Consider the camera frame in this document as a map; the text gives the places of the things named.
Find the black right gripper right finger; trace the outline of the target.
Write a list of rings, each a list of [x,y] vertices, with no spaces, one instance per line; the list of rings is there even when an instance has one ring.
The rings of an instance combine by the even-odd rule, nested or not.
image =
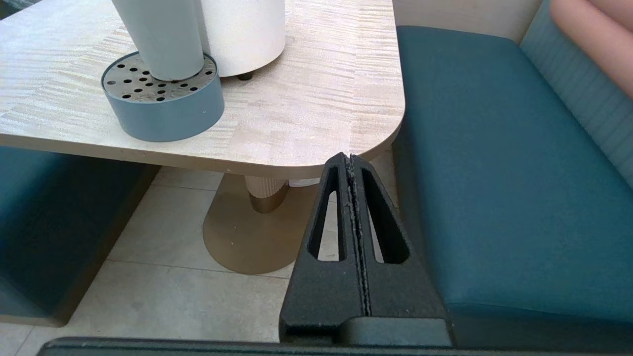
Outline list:
[[[350,178],[364,313],[445,320],[443,302],[376,170],[353,155]]]

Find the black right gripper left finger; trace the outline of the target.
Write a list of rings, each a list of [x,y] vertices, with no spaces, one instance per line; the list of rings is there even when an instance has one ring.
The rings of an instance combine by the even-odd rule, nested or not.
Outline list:
[[[366,314],[350,166],[344,153],[332,156],[324,166],[279,315],[283,343],[332,343],[344,322]],[[333,192],[337,197],[339,260],[321,261],[319,247]]]

